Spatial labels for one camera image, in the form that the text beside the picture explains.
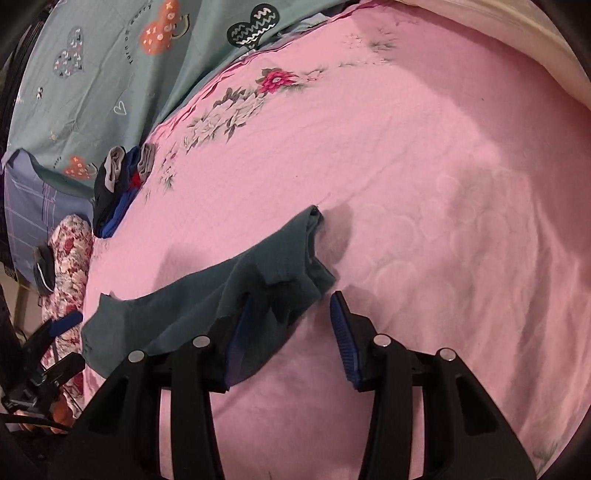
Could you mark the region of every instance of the floral pattern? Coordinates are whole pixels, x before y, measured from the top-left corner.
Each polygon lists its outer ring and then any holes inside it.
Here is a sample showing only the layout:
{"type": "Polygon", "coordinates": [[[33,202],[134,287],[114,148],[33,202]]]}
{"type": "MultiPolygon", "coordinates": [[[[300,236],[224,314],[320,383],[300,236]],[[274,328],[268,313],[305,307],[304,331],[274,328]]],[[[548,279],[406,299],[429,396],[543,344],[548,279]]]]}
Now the floral pattern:
{"type": "MultiPolygon", "coordinates": [[[[52,295],[42,297],[41,319],[60,319],[74,310],[82,310],[92,255],[92,230],[90,225],[76,215],[65,217],[48,242],[53,249],[56,263],[56,287],[52,295]]],[[[81,353],[80,329],[78,325],[56,338],[55,348],[50,348],[42,360],[45,368],[51,367],[56,358],[68,353],[81,353]]],[[[84,408],[83,375],[78,374],[63,387],[66,400],[77,418],[84,408]]]]}
{"type": "MultiPolygon", "coordinates": [[[[175,143],[170,148],[168,153],[164,156],[164,160],[158,169],[160,179],[158,180],[159,184],[164,185],[164,190],[172,190],[174,184],[174,175],[173,172],[173,163],[174,159],[176,158],[178,153],[178,145],[175,143]]],[[[144,200],[147,202],[150,199],[150,189],[145,189],[144,193],[144,200]]]]}
{"type": "MultiPolygon", "coordinates": [[[[230,140],[236,129],[244,127],[249,118],[260,113],[268,101],[268,94],[286,90],[301,91],[309,83],[318,80],[324,71],[325,68],[318,68],[297,75],[279,68],[263,69],[262,76],[255,81],[258,85],[256,88],[228,88],[224,97],[217,100],[209,112],[193,118],[187,126],[189,132],[184,136],[181,146],[188,153],[192,148],[222,135],[227,141],[230,140]]],[[[166,178],[171,184],[172,178],[166,178]]]]}
{"type": "Polygon", "coordinates": [[[534,450],[534,463],[537,463],[535,473],[537,473],[538,475],[542,473],[542,470],[544,470],[545,466],[548,465],[549,461],[551,461],[554,457],[554,454],[556,453],[557,449],[558,442],[552,442],[546,448],[534,450]]]}
{"type": "Polygon", "coordinates": [[[256,81],[261,86],[258,93],[275,93],[281,87],[290,87],[296,83],[294,78],[297,75],[281,69],[265,69],[262,74],[263,77],[256,81]]]}

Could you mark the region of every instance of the metal screw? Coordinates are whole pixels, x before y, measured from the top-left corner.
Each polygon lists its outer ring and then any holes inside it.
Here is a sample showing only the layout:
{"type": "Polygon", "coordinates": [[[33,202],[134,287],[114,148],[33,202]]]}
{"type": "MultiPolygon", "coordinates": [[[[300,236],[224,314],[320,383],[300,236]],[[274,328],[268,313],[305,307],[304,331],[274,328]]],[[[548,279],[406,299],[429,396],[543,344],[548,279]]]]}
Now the metal screw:
{"type": "Polygon", "coordinates": [[[193,339],[193,346],[196,348],[205,348],[211,343],[211,340],[207,335],[199,335],[193,339]]]}
{"type": "Polygon", "coordinates": [[[136,364],[144,359],[145,355],[142,350],[134,350],[127,356],[127,360],[131,363],[136,364]]]}
{"type": "Polygon", "coordinates": [[[442,348],[439,351],[439,356],[445,361],[451,362],[452,360],[456,359],[457,354],[451,348],[442,348]]]}
{"type": "Polygon", "coordinates": [[[392,343],[392,339],[388,335],[380,333],[374,337],[374,343],[377,346],[387,347],[388,345],[390,345],[390,343],[392,343]]]}

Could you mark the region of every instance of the orange heart print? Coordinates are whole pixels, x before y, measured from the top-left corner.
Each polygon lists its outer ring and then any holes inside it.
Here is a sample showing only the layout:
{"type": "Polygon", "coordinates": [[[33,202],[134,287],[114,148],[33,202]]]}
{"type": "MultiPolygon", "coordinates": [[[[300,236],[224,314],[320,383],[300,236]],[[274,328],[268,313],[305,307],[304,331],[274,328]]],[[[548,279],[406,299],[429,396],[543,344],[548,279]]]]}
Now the orange heart print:
{"type": "Polygon", "coordinates": [[[178,19],[178,0],[164,0],[158,19],[146,25],[139,38],[139,46],[148,55],[158,55],[170,48],[174,26],[178,19]]]}
{"type": "Polygon", "coordinates": [[[70,165],[64,170],[64,174],[76,180],[90,180],[90,173],[84,158],[74,155],[70,157],[70,165]]]}

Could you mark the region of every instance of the black cable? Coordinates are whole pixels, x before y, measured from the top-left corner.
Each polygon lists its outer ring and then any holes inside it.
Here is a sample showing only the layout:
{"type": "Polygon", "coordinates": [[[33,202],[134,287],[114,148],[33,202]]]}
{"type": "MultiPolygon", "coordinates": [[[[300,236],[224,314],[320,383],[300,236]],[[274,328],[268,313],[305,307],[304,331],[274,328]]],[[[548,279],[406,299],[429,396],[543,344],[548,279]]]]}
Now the black cable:
{"type": "Polygon", "coordinates": [[[61,423],[56,423],[51,420],[39,419],[37,417],[27,417],[26,415],[10,415],[8,413],[0,413],[0,419],[4,423],[21,423],[27,425],[38,425],[40,427],[51,427],[53,429],[63,430],[69,432],[70,427],[66,427],[61,423]]]}

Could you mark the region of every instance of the dark green cloth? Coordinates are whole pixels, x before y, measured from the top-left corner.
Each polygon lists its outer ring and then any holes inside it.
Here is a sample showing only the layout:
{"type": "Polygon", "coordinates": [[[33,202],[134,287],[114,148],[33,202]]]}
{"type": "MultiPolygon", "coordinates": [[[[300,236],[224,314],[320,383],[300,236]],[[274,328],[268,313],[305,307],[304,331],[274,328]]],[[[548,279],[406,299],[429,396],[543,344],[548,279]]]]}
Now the dark green cloth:
{"type": "Polygon", "coordinates": [[[172,352],[206,334],[217,318],[236,313],[249,293],[254,321],[238,381],[254,375],[287,340],[295,320],[335,281],[314,253],[322,221],[311,206],[237,257],[150,295],[120,301],[101,294],[99,308],[82,329],[86,362],[107,377],[133,350],[172,352]]]}

